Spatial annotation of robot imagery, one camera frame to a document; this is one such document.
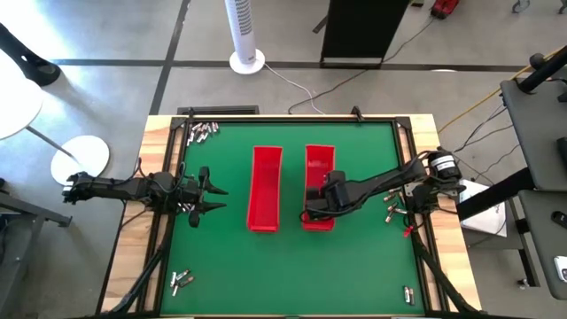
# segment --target red tray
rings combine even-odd
[[[246,219],[251,231],[276,232],[279,227],[282,151],[277,146],[254,146]]]
[[[320,189],[325,183],[325,175],[335,169],[335,146],[307,145],[305,154],[305,190],[308,187]],[[301,215],[301,221],[303,229],[309,231],[331,231],[335,226],[334,219],[308,222],[306,214]]]

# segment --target green table surface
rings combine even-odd
[[[228,196],[206,195],[228,206],[189,227],[176,221],[163,293],[163,315],[412,315],[423,314],[412,243],[401,216],[384,223],[383,196],[338,218],[331,232],[307,232],[299,213],[305,188],[306,144],[335,145],[336,169],[366,179],[397,167],[392,124],[222,123],[219,134],[191,144],[188,173],[211,169]],[[246,213],[255,145],[283,147],[280,227],[253,233]],[[193,283],[172,297],[173,271],[191,269]],[[414,289],[406,304],[403,286]]]

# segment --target wooden table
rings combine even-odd
[[[333,116],[345,115],[323,115],[332,118]],[[406,114],[406,115],[365,115],[365,117],[395,117],[407,116],[411,120],[413,138],[416,145],[416,151],[435,150],[439,146],[439,137],[435,122],[431,114]],[[159,172],[162,170],[164,154],[166,151],[167,138],[169,135],[169,127],[172,116],[156,115],[150,116],[144,130],[144,139],[140,149],[140,158],[144,172]],[[401,138],[404,160],[408,161],[409,147],[408,140]],[[171,160],[170,171],[175,171],[177,153],[181,142],[181,134],[175,137],[174,154]],[[448,198],[439,197],[439,204],[442,208],[455,211],[454,202]],[[123,220],[139,213],[144,208],[142,204],[136,202],[128,202]],[[108,281],[103,287],[99,307],[101,311],[112,309],[124,296],[124,294],[132,286],[132,283],[140,275],[144,267],[144,259],[146,248],[148,246],[148,236],[150,233],[153,212],[148,212],[132,221],[117,237],[114,255],[111,258],[108,273]],[[431,215],[431,222],[435,235],[435,242],[439,252],[440,265],[453,283],[457,291],[471,304],[474,308],[480,309],[480,301],[478,298],[477,287],[475,285],[474,276],[470,268],[469,256],[462,237],[461,225],[456,214],[444,211],[436,211]],[[159,233],[158,242],[161,240],[165,223],[161,222],[161,232]],[[431,295],[431,303],[433,309],[439,309],[439,300],[436,298],[437,285],[432,273],[426,267],[428,278],[428,288]],[[145,309],[152,307],[154,296],[156,293],[155,284],[157,281],[157,269],[154,271],[150,281],[150,289],[144,305]]]

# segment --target concrete floor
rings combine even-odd
[[[166,57],[182,0],[3,1],[2,21],[22,42],[46,58],[155,59]],[[567,43],[567,16],[555,14],[558,0],[534,1],[511,14],[513,0],[465,0],[452,16],[435,21],[389,63],[525,65],[535,52]],[[252,0],[258,47],[269,61],[318,61],[322,32],[311,29],[324,16],[329,0]],[[386,56],[417,32],[428,19],[423,9],[408,8]],[[232,52],[222,0],[191,0],[176,60],[226,60]],[[80,134],[102,137],[111,148],[104,176],[131,173],[150,111],[161,67],[63,66],[64,76],[44,88],[36,129],[56,142]],[[17,69],[0,52],[0,76]],[[333,87],[356,70],[279,69],[314,93]],[[507,73],[369,71],[315,104],[326,113],[347,113],[358,105],[365,113],[433,113],[442,125],[496,88]],[[305,92],[269,71],[250,77],[227,68],[174,67],[159,113],[173,114],[190,105],[259,105],[262,113],[285,113],[305,99]],[[449,150],[501,103],[489,100],[441,135]],[[308,105],[297,113],[312,113]],[[508,125],[503,114],[480,132]],[[484,169],[516,145],[512,130],[462,152],[473,167]],[[64,318],[93,313],[120,219],[120,202],[92,199],[77,206],[61,203],[61,188],[50,176],[55,151],[26,131],[0,141],[0,176],[12,193],[31,203],[74,217],[74,225],[45,227],[25,282],[15,317]],[[525,163],[520,150],[493,168],[495,181]],[[471,177],[466,167],[463,173]],[[517,253],[471,250],[470,261],[483,309],[496,315],[564,317],[567,303],[553,300],[545,283],[520,291],[524,276]]]

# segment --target white round base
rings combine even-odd
[[[240,62],[237,53],[234,52],[230,56],[229,63],[232,71],[238,74],[255,74],[264,67],[264,63],[266,63],[266,57],[264,57],[264,53],[262,53],[262,51],[256,49],[256,60],[253,63],[243,64],[242,62]]]
[[[108,159],[110,150],[105,141],[96,136],[78,136],[72,138],[62,146],[76,158],[71,159],[62,151],[57,151],[51,161],[51,175],[57,183],[64,185],[70,175],[87,172],[98,177],[102,173]]]

